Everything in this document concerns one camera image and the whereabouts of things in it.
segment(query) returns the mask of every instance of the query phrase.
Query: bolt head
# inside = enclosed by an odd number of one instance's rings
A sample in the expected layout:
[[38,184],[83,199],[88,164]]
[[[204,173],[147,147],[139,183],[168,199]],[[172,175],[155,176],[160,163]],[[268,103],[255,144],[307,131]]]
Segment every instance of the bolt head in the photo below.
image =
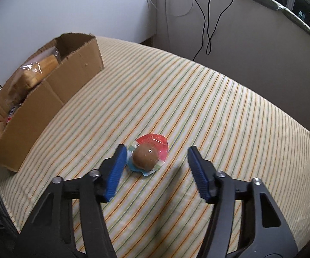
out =
[[61,183],[63,181],[63,179],[61,177],[54,177],[52,179],[52,182],[55,184]]
[[91,170],[91,171],[89,172],[89,175],[90,175],[91,177],[99,177],[99,176],[100,176],[100,172],[99,172],[99,170]]
[[218,177],[225,177],[225,176],[226,176],[225,172],[223,172],[222,170],[218,170],[218,171],[216,172],[216,175],[217,175]]
[[253,183],[254,183],[255,185],[260,185],[260,184],[262,184],[261,179],[259,179],[259,178],[257,178],[257,177],[253,178],[252,181],[253,181]]

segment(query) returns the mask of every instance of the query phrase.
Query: mattress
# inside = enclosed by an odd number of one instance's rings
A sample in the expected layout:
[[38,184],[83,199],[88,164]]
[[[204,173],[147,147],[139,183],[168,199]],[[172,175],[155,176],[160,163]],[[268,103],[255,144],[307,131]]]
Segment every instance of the mattress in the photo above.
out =
[[[263,180],[301,249],[310,239],[310,132],[266,99],[217,71],[155,48],[97,38],[105,69],[59,111],[20,171],[0,166],[0,194],[18,231],[51,179],[82,177],[147,133],[164,135],[164,165],[145,177],[125,167],[103,213],[119,258],[195,257],[212,205],[187,163],[196,145],[233,178]],[[77,249],[84,251],[79,202]],[[230,251],[241,205],[235,203]]]

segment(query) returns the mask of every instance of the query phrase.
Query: open cardboard box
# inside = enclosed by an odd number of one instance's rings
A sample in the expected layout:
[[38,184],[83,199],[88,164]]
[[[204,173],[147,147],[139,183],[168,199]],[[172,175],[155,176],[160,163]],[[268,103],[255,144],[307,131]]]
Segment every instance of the open cardboard box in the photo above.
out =
[[53,39],[27,61],[52,46],[59,50],[61,63],[28,94],[5,128],[10,110],[6,98],[15,73],[0,91],[0,165],[14,172],[63,105],[104,68],[96,38],[81,33]]

